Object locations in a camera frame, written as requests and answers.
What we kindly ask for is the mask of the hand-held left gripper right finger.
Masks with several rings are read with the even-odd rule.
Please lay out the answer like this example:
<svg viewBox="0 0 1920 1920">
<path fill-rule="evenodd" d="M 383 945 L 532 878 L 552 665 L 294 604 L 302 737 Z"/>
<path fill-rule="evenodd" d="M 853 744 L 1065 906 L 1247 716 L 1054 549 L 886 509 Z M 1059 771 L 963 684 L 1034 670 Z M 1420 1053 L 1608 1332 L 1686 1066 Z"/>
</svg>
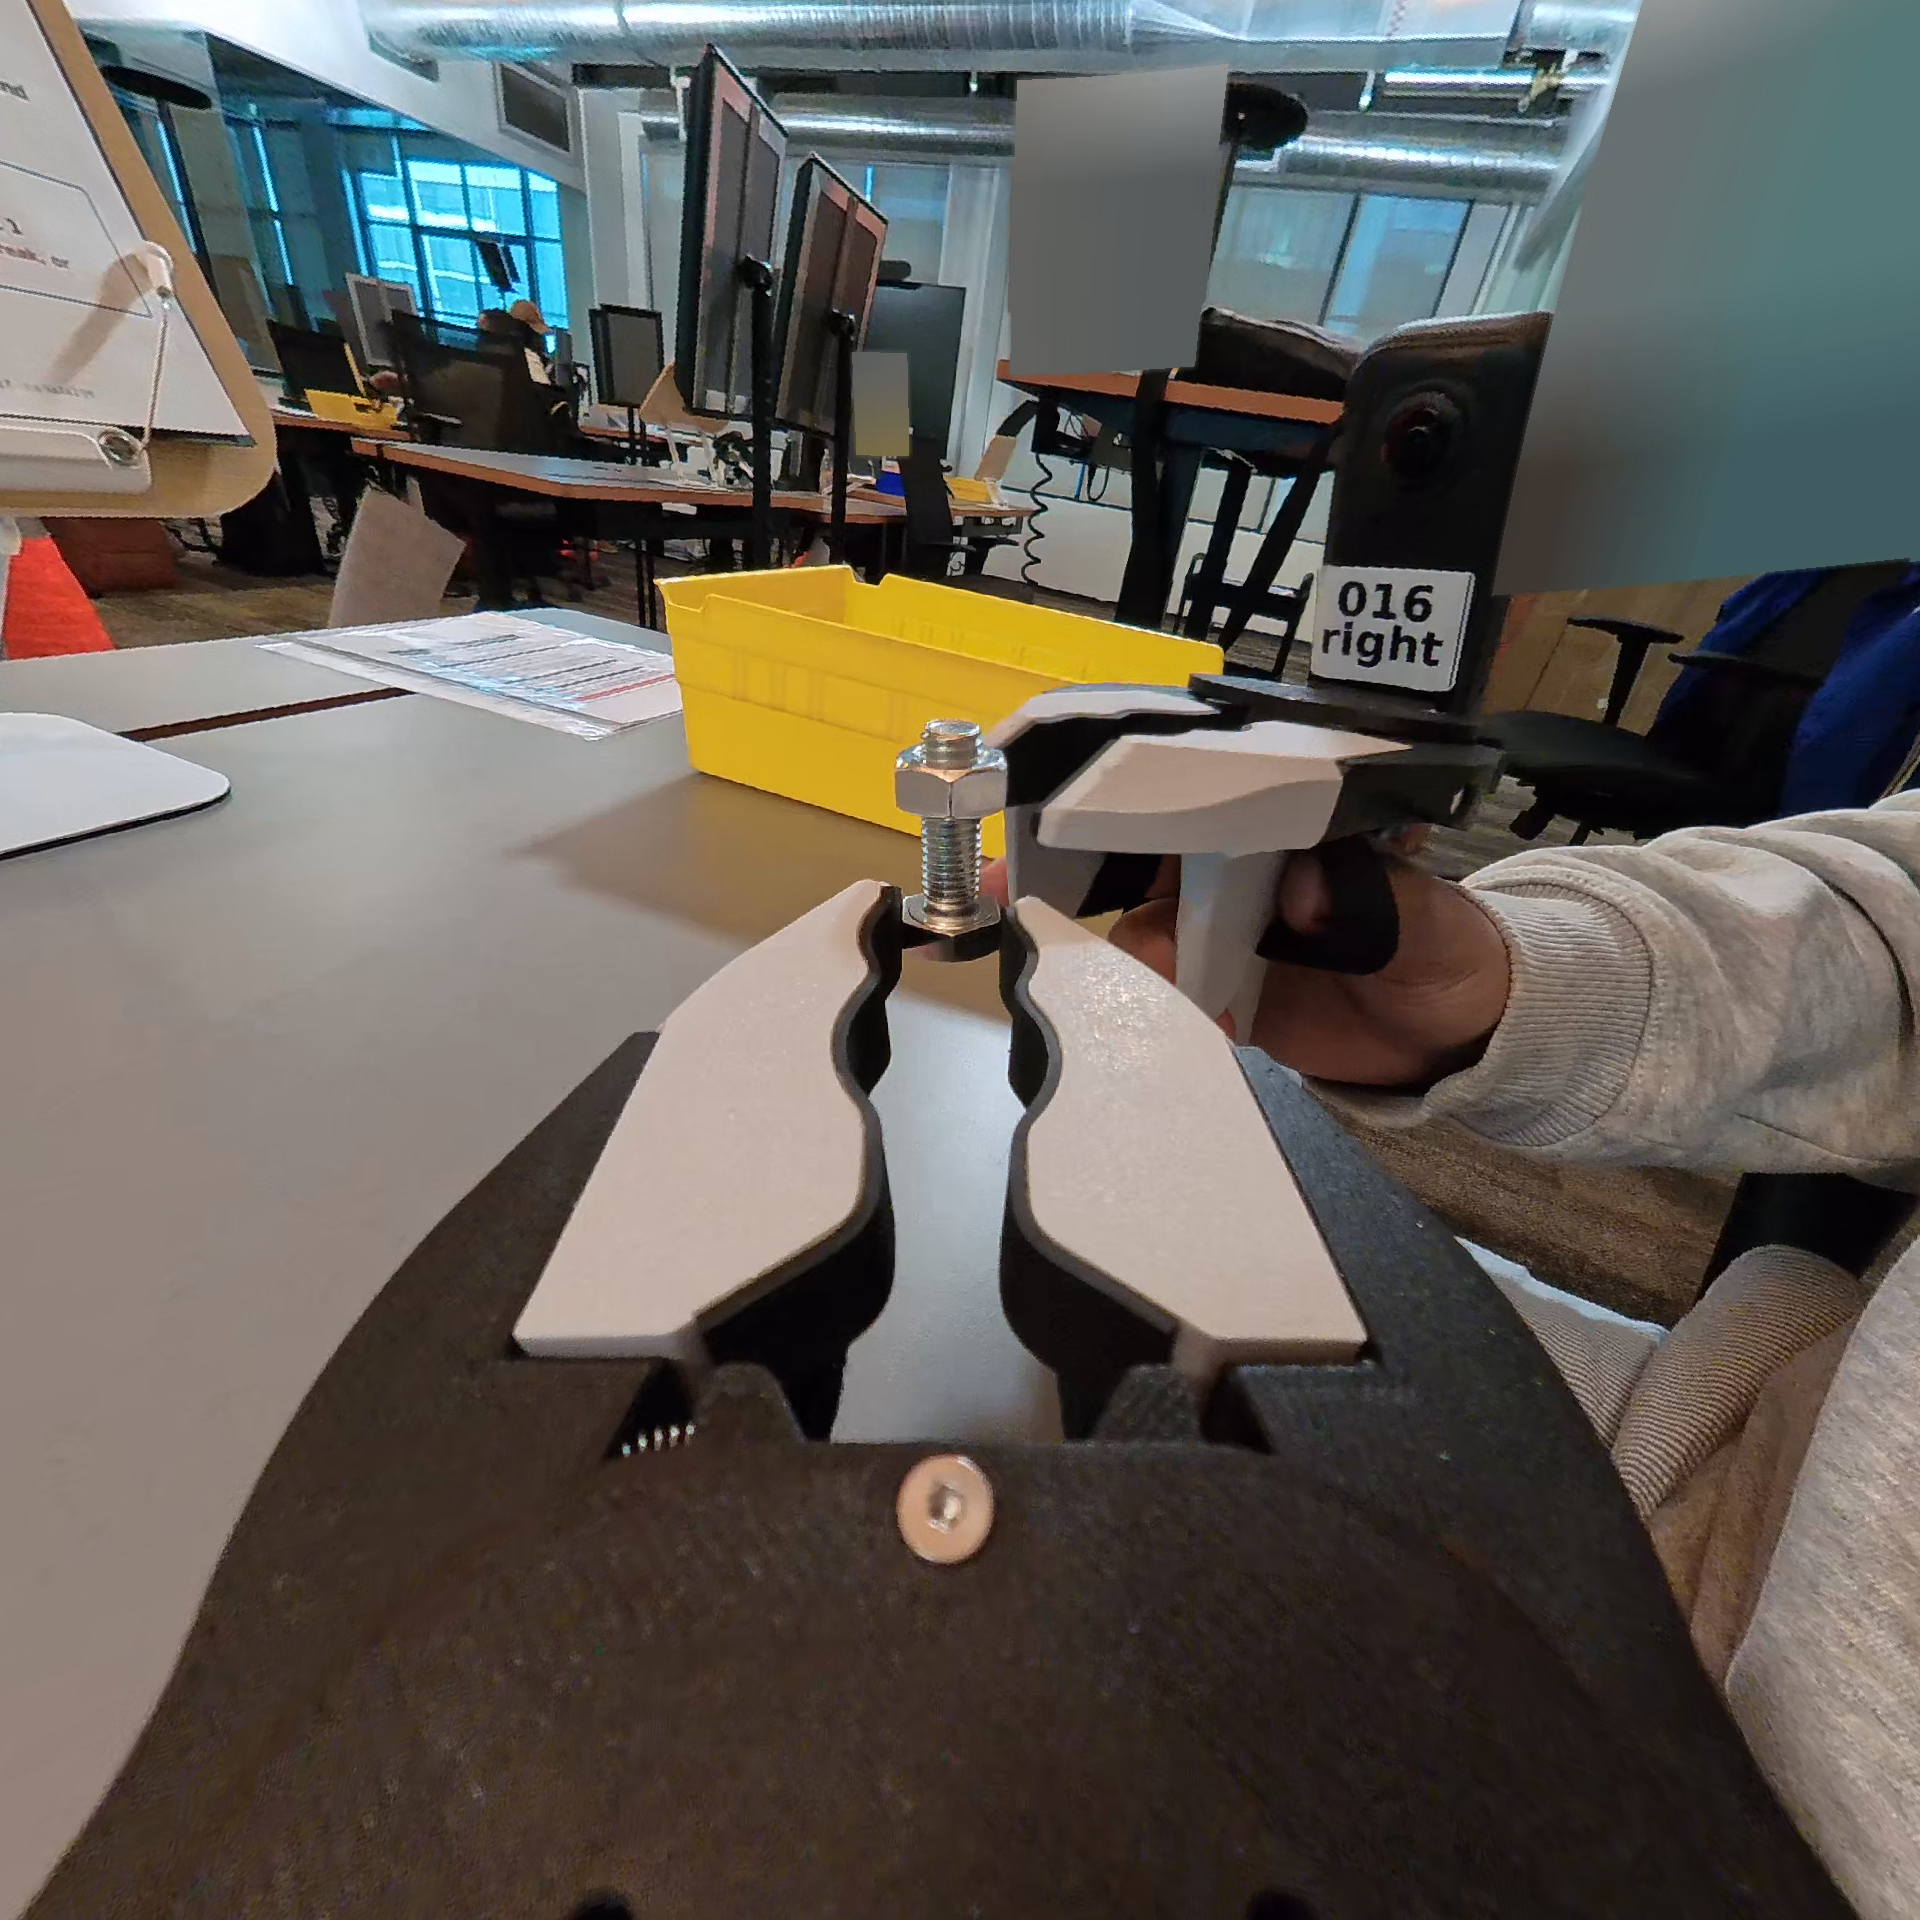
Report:
<svg viewBox="0 0 1920 1920">
<path fill-rule="evenodd" d="M 1000 1301 L 1092 1437 L 1124 1377 L 1200 1406 L 1227 1374 L 1352 1368 L 1371 1349 L 1227 1031 L 1145 962 L 1037 897 L 1002 942 L 1021 1099 Z"/>
</svg>

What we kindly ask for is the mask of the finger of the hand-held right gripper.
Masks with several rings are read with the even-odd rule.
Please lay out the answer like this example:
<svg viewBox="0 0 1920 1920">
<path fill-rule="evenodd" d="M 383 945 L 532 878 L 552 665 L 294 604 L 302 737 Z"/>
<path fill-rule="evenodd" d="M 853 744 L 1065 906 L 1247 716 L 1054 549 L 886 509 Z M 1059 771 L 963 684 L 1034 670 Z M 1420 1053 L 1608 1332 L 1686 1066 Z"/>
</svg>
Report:
<svg viewBox="0 0 1920 1920">
<path fill-rule="evenodd" d="M 1240 706 L 1158 684 L 1071 684 L 1045 689 L 996 722 L 987 746 L 1006 761 L 1006 800 L 1053 800 L 1121 737 L 1237 732 Z"/>
<path fill-rule="evenodd" d="M 1284 719 L 1129 732 L 1041 805 L 1034 836 L 1053 851 L 1305 851 L 1352 775 L 1406 757 L 1397 740 Z"/>
</svg>

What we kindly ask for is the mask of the steel hex nut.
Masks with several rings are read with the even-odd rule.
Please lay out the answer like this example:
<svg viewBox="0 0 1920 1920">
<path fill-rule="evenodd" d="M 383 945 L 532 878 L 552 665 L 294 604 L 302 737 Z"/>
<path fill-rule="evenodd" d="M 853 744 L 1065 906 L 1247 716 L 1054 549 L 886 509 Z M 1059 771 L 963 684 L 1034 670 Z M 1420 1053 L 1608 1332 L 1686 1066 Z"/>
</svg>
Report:
<svg viewBox="0 0 1920 1920">
<path fill-rule="evenodd" d="M 966 766 L 949 764 L 925 742 L 896 757 L 895 800 L 905 814 L 923 820 L 987 820 L 1006 808 L 1009 764 L 984 748 Z"/>
</svg>

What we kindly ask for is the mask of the steel hex bolt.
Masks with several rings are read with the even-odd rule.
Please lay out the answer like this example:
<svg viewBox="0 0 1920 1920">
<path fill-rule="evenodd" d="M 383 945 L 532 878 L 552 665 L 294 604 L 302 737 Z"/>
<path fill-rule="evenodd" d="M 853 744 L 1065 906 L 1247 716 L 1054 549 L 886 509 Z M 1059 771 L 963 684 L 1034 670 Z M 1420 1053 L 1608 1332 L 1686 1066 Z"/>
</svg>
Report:
<svg viewBox="0 0 1920 1920">
<path fill-rule="evenodd" d="M 939 761 L 961 766 L 989 749 L 983 727 L 957 717 L 927 722 L 916 746 L 921 744 L 931 746 Z M 912 815 L 921 823 L 923 888 L 901 903 L 906 945 L 957 964 L 996 952 L 1000 906 L 983 891 L 983 834 L 984 823 L 995 815 L 984 820 Z"/>
</svg>

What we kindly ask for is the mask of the person's right forearm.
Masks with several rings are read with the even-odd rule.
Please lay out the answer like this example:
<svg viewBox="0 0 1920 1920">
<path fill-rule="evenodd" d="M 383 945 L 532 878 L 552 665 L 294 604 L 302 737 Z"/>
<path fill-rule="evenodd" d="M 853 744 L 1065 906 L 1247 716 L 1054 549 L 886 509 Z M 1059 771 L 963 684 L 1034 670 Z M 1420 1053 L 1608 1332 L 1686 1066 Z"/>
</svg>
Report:
<svg viewBox="0 0 1920 1920">
<path fill-rule="evenodd" d="M 1334 1110 L 1564 1164 L 1917 1189 L 1917 791 L 1523 851 L 1460 891 L 1511 965 L 1485 1053 L 1425 1091 L 1311 1079 Z"/>
</svg>

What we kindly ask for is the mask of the person's right hand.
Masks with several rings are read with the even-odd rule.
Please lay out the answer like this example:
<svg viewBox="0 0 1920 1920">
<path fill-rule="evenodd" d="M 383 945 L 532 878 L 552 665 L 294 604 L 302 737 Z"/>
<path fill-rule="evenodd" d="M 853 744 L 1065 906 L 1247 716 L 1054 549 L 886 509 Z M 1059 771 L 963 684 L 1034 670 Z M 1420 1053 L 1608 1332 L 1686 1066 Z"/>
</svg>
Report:
<svg viewBox="0 0 1920 1920">
<path fill-rule="evenodd" d="M 1472 1066 L 1507 1014 L 1511 952 L 1477 896 L 1400 855 L 1387 859 L 1400 920 L 1373 973 L 1268 964 L 1247 1022 L 1220 1028 L 1280 1066 L 1342 1088 L 1425 1089 Z"/>
</svg>

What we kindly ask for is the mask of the black office chair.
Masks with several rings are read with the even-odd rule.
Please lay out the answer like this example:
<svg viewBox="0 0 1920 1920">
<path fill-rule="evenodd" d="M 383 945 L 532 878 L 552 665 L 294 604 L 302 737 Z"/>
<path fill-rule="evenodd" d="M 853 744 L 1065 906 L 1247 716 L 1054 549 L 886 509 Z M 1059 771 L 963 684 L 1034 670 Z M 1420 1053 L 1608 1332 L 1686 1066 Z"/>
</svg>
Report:
<svg viewBox="0 0 1920 1920">
<path fill-rule="evenodd" d="M 957 528 L 949 471 L 936 449 L 916 442 L 901 460 L 905 525 L 896 569 L 925 581 L 945 581 L 969 553 Z"/>
<path fill-rule="evenodd" d="M 1513 822 L 1523 839 L 1564 817 L 1575 839 L 1627 831 L 1646 839 L 1688 826 L 1751 826 L 1780 800 L 1795 732 L 1841 649 L 1839 630 L 1790 614 L 1756 646 L 1737 654 L 1704 640 L 1676 649 L 1676 632 L 1617 615 L 1576 615 L 1572 627 L 1613 638 L 1619 660 L 1603 717 L 1509 711 L 1485 719 L 1502 770 L 1532 791 Z M 1683 672 L 1673 684 L 1693 696 L 1680 716 L 1649 732 L 1620 727 L 1620 716 L 1657 644 Z"/>
</svg>

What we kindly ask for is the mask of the black bag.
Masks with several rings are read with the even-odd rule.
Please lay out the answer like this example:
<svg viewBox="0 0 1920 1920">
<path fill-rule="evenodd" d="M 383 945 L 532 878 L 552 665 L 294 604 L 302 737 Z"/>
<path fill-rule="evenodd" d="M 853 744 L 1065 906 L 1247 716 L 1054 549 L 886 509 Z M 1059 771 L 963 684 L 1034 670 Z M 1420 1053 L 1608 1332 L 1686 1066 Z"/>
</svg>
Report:
<svg viewBox="0 0 1920 1920">
<path fill-rule="evenodd" d="M 1363 347 L 1315 323 L 1210 304 L 1184 376 L 1213 388 L 1342 402 L 1363 355 Z"/>
</svg>

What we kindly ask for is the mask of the person's white striped shirt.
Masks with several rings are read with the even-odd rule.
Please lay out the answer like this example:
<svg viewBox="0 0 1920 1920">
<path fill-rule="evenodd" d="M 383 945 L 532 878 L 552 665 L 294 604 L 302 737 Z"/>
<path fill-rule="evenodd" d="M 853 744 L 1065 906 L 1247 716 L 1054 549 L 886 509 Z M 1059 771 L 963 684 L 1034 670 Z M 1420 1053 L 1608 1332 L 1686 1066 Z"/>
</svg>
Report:
<svg viewBox="0 0 1920 1920">
<path fill-rule="evenodd" d="M 1541 1281 L 1529 1267 L 1460 1239 L 1500 1288 L 1580 1403 L 1604 1447 L 1619 1439 L 1635 1390 L 1669 1332 Z"/>
</svg>

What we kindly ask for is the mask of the long wooden office table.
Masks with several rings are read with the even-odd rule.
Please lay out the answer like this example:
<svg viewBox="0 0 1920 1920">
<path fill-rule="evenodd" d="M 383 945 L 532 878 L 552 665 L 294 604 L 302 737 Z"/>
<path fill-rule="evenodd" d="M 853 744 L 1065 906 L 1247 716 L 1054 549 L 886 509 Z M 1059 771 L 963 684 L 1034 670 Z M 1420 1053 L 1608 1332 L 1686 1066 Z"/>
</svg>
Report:
<svg viewBox="0 0 1920 1920">
<path fill-rule="evenodd" d="M 424 509 L 469 540 L 487 604 L 504 604 L 527 561 L 510 557 L 510 523 L 532 540 L 538 516 L 560 532 L 636 547 L 645 581 L 655 578 L 671 541 L 708 541 L 734 549 L 749 567 L 789 563 L 827 541 L 834 530 L 827 491 L 772 491 L 757 517 L 755 494 L 664 467 L 542 455 L 534 451 L 419 443 L 352 434 L 348 446 L 407 486 L 417 481 Z"/>
</svg>

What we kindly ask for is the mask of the laminated paper sheet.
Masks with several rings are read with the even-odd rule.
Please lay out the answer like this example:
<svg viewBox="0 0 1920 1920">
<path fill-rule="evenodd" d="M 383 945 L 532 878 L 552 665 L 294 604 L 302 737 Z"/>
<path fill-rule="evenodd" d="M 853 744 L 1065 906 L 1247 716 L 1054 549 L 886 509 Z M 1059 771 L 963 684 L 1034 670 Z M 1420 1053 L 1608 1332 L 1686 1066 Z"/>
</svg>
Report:
<svg viewBox="0 0 1920 1920">
<path fill-rule="evenodd" d="M 683 711 L 672 656 L 510 612 L 281 636 L 269 651 L 578 740 Z"/>
</svg>

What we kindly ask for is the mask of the small black monitor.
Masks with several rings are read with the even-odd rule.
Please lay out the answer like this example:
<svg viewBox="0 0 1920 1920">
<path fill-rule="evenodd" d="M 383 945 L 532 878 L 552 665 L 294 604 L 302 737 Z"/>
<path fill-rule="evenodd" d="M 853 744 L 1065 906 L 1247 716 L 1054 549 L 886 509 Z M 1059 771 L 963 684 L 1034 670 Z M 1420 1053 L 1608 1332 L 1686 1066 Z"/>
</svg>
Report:
<svg viewBox="0 0 1920 1920">
<path fill-rule="evenodd" d="M 369 376 L 393 372 L 398 363 L 394 319 L 419 314 L 415 290 L 407 282 L 365 274 L 348 274 L 345 286 L 359 365 Z"/>
<path fill-rule="evenodd" d="M 640 409 L 667 367 L 659 310 L 620 301 L 588 310 L 593 396 L 601 405 Z"/>
</svg>

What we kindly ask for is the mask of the orange cone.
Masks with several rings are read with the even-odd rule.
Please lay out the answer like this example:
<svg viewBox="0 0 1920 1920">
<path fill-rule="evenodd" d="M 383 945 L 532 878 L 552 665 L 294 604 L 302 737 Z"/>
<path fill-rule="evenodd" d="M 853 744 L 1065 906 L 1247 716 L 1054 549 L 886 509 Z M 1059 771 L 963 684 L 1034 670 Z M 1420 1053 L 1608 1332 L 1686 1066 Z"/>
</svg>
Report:
<svg viewBox="0 0 1920 1920">
<path fill-rule="evenodd" d="M 4 660 L 71 660 L 116 649 L 95 600 L 46 533 L 25 536 L 8 561 Z"/>
</svg>

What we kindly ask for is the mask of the printed instruction sheet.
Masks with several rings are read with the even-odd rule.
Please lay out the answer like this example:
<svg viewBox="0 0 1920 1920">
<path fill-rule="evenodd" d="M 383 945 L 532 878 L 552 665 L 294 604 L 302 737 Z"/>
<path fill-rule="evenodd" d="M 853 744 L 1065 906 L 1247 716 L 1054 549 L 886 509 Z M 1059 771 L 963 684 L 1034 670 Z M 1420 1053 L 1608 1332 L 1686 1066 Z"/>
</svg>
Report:
<svg viewBox="0 0 1920 1920">
<path fill-rule="evenodd" d="M 2 419 L 248 437 L 173 263 L 22 1 L 2 5 Z"/>
</svg>

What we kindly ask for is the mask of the silver ceiling duct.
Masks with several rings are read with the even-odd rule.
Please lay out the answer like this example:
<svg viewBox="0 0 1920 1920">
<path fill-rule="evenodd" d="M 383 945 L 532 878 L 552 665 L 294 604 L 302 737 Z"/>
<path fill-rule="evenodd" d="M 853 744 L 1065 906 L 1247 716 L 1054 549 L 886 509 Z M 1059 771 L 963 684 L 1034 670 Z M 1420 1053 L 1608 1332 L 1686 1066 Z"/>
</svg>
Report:
<svg viewBox="0 0 1920 1920">
<path fill-rule="evenodd" d="M 1380 47 L 1507 50 L 1523 3 L 1478 1 L 391 1 L 369 35 L 417 57 L 677 65 L 708 46 L 758 69 L 1361 65 Z"/>
</svg>

